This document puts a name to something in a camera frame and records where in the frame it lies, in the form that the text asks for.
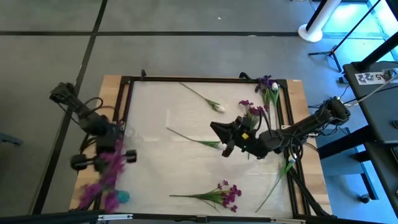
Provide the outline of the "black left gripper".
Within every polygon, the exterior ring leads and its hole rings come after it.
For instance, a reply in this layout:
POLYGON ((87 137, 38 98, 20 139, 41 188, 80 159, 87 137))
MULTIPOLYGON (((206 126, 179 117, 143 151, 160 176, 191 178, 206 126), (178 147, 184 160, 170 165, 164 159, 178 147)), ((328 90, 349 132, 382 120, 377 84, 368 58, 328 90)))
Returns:
MULTIPOLYGON (((119 137, 92 137, 85 141, 85 148, 95 146, 95 155, 90 162, 94 170, 99 173, 117 172, 127 163, 137 161, 137 151, 135 149, 127 150, 122 153, 123 140, 119 137)), ((84 170, 87 168, 87 157, 85 154, 76 154, 70 159, 70 167, 73 170, 84 170)))

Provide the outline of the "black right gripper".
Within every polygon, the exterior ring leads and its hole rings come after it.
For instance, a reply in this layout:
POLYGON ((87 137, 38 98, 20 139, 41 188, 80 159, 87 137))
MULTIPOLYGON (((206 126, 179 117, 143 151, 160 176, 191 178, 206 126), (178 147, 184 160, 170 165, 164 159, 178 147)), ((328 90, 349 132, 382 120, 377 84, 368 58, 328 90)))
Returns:
POLYGON ((238 116, 231 123, 219 123, 212 121, 210 127, 226 144, 226 148, 222 152, 223 157, 229 157, 237 146, 242 152, 248 152, 258 159, 265 158, 265 150, 256 137, 257 130, 251 129, 251 121, 248 117, 238 116))

